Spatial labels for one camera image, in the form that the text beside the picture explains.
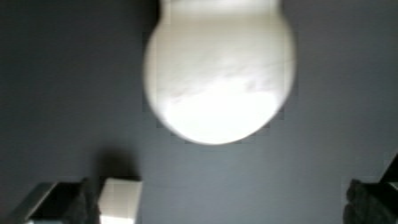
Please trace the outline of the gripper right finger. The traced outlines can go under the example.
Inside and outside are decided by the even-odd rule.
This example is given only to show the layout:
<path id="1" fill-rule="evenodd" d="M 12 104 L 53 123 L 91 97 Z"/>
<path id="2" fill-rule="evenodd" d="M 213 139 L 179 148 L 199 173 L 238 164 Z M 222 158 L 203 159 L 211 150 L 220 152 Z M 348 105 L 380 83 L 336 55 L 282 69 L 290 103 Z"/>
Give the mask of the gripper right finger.
<path id="1" fill-rule="evenodd" d="M 398 154 L 380 181 L 350 181 L 343 224 L 398 224 Z"/>

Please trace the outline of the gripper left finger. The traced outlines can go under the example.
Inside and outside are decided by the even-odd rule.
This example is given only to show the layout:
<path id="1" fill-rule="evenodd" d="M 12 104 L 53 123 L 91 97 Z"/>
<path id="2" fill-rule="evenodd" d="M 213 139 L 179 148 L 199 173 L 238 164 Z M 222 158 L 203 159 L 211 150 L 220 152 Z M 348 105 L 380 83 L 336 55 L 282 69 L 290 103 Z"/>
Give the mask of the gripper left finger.
<path id="1" fill-rule="evenodd" d="M 94 183 L 41 183 L 5 224 L 137 224 L 142 181 L 107 178 Z"/>

